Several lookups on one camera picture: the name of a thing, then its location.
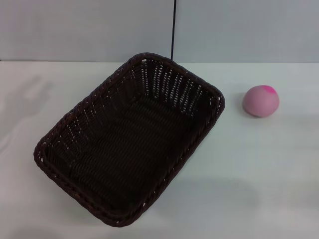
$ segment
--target basket rim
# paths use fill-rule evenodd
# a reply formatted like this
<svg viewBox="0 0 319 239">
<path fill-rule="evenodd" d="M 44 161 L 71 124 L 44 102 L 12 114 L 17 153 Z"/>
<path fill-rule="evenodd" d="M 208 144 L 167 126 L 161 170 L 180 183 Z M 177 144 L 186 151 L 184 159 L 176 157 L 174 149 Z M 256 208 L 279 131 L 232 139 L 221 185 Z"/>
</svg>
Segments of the basket rim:
<svg viewBox="0 0 319 239">
<path fill-rule="evenodd" d="M 46 146 L 57 135 L 59 135 L 66 127 L 68 127 L 68 124 L 72 122 L 75 117 L 77 117 L 77 114 L 79 114 L 82 110 L 85 110 L 96 98 L 103 94 L 108 87 L 116 84 L 132 66 L 141 63 L 141 61 L 144 59 L 155 60 L 158 61 L 160 64 L 165 64 L 168 67 L 174 68 L 174 70 L 178 73 L 182 74 L 185 77 L 188 77 L 192 81 L 201 85 L 205 90 L 212 93 L 214 95 L 214 105 L 218 105 L 219 102 L 222 102 L 222 104 L 219 108 L 219 113 L 217 113 L 217 107 L 213 109 L 213 113 L 210 115 L 210 117 L 207 118 L 205 124 L 200 128 L 200 130 L 196 132 L 191 142 L 188 145 L 184 145 L 183 152 L 177 157 L 177 159 L 182 160 L 177 160 L 172 167 L 168 168 L 166 174 L 163 175 L 162 180 L 154 185 L 154 192 L 157 193 L 155 194 L 153 193 L 153 190 L 151 190 L 151 192 L 148 193 L 146 198 L 143 200 L 144 203 L 141 202 L 138 205 L 135 205 L 134 208 L 127 213 L 119 214 L 117 211 L 106 210 L 106 206 L 103 205 L 98 197 L 94 197 L 87 192 L 83 192 L 77 187 L 77 185 L 70 182 L 68 178 L 63 176 L 59 172 L 59 170 L 54 167 L 54 165 L 46 161 L 44 150 Z M 71 111 L 63 116 L 63 118 L 37 144 L 33 154 L 34 160 L 38 167 L 40 167 L 50 179 L 52 179 L 59 187 L 61 187 L 66 193 L 68 193 L 71 197 L 78 201 L 95 217 L 101 219 L 104 223 L 110 226 L 124 227 L 133 223 L 138 217 L 140 217 L 141 214 L 145 212 L 162 194 L 165 188 L 169 185 L 172 179 L 178 174 L 180 169 L 186 163 L 188 158 L 193 154 L 200 142 L 205 138 L 210 129 L 215 125 L 217 119 L 223 112 L 224 107 L 224 96 L 216 87 L 205 82 L 202 78 L 186 70 L 169 58 L 162 57 L 154 53 L 140 53 L 133 56 L 126 63 L 120 66 L 89 96 L 84 98 Z"/>
</svg>

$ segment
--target white wall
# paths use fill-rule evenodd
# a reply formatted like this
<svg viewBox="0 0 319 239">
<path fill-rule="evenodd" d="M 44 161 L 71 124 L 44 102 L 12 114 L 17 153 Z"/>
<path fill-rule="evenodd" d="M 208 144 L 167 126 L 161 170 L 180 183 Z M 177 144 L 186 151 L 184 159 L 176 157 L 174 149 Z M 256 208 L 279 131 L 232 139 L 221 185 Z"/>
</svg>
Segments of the white wall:
<svg viewBox="0 0 319 239">
<path fill-rule="evenodd" d="M 177 0 L 177 62 L 319 62 L 318 0 Z"/>
<path fill-rule="evenodd" d="M 0 0 L 0 59 L 170 56 L 172 0 Z"/>
</svg>

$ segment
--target black cable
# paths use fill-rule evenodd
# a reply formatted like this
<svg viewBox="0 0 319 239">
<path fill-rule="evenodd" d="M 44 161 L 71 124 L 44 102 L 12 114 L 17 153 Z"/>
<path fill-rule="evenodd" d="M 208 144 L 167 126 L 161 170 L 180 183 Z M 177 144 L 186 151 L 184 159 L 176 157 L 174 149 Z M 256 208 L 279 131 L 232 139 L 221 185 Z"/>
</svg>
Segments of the black cable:
<svg viewBox="0 0 319 239">
<path fill-rule="evenodd" d="M 173 29 L 171 33 L 171 52 L 170 52 L 171 60 L 173 60 L 173 54 L 174 54 L 175 20 L 176 20 L 176 0 L 174 0 Z"/>
</svg>

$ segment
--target pink ball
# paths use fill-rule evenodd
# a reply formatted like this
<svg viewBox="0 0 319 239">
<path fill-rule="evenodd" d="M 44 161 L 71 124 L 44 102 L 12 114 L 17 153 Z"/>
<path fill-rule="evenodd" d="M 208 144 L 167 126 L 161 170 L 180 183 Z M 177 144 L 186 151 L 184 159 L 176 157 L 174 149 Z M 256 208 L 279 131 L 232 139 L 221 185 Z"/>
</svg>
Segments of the pink ball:
<svg viewBox="0 0 319 239">
<path fill-rule="evenodd" d="M 244 96 L 244 110 L 257 117 L 272 115 L 279 106 L 279 96 L 271 86 L 255 86 Z"/>
</svg>

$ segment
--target dark brown wicker basket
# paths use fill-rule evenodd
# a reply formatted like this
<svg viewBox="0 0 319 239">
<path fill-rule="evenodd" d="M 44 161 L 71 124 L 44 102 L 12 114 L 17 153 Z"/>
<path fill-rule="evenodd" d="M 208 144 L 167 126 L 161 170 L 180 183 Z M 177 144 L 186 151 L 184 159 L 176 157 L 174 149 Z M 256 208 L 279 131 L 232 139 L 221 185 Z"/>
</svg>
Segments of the dark brown wicker basket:
<svg viewBox="0 0 319 239">
<path fill-rule="evenodd" d="M 67 113 L 37 144 L 34 160 L 94 216 L 124 227 L 161 195 L 224 102 L 170 59 L 142 53 Z"/>
</svg>

